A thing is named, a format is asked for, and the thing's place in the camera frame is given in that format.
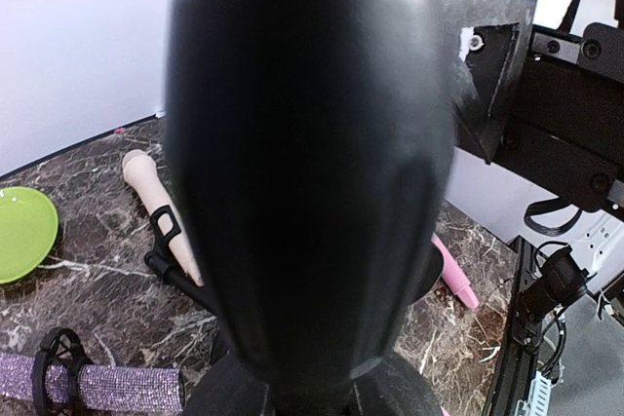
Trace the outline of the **pink microphone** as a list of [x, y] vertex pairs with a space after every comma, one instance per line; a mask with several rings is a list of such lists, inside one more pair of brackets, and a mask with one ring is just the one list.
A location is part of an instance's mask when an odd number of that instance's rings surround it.
[[432, 242], [443, 256], [442, 279], [445, 284], [466, 308], [470, 310], [477, 309], [480, 305], [479, 299], [471, 286], [471, 282], [454, 256], [436, 234], [433, 234]]

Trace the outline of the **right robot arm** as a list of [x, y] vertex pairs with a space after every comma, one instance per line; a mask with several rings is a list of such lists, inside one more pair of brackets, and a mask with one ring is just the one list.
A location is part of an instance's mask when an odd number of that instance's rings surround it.
[[534, 220], [537, 215], [567, 207], [566, 201], [557, 198], [536, 202], [525, 213], [526, 226], [548, 238], [538, 247], [518, 239], [520, 273], [513, 304], [512, 335], [525, 346], [537, 345], [542, 336], [541, 323], [551, 311], [573, 304], [587, 292], [588, 281], [623, 240], [623, 222], [618, 217], [622, 206], [611, 201], [589, 230], [570, 242], [560, 241], [558, 237], [573, 228], [581, 210], [559, 227], [547, 227]]

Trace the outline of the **black stand holding beige mic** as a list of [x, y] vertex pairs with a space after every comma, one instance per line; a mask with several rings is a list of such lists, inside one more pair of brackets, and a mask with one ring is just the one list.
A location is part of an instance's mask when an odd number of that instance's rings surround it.
[[154, 233], [154, 245], [143, 257], [145, 265], [164, 283], [170, 284], [194, 303], [216, 318], [212, 293], [199, 286], [183, 272], [176, 260], [172, 247], [173, 241], [182, 235], [180, 223], [174, 215], [171, 205], [163, 205], [149, 215], [149, 224]]

